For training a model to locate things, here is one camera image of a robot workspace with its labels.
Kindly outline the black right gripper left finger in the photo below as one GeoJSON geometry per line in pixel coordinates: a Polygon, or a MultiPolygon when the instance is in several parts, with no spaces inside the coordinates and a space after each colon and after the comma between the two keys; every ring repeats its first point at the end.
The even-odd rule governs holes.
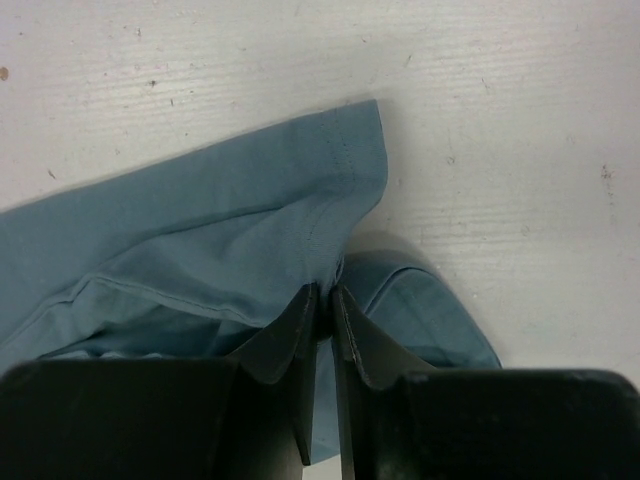
{"type": "Polygon", "coordinates": [[[1,380],[5,479],[298,479],[318,289],[216,359],[41,360],[1,380]]]}

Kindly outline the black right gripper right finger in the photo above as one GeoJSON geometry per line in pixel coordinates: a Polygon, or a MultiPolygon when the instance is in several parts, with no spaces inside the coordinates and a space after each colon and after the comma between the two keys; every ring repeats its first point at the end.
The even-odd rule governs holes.
{"type": "Polygon", "coordinates": [[[635,479],[639,394],[593,369],[438,369],[332,293],[346,479],[635,479]]]}

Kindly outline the blue t shirt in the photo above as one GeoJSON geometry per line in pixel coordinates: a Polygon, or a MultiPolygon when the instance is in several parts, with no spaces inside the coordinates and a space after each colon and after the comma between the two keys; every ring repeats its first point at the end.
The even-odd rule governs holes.
{"type": "Polygon", "coordinates": [[[392,251],[347,255],[380,201],[378,104],[298,117],[1,216],[1,380],[41,360],[216,359],[318,289],[310,462],[340,449],[332,290],[439,369],[497,369],[439,277],[392,251]]]}

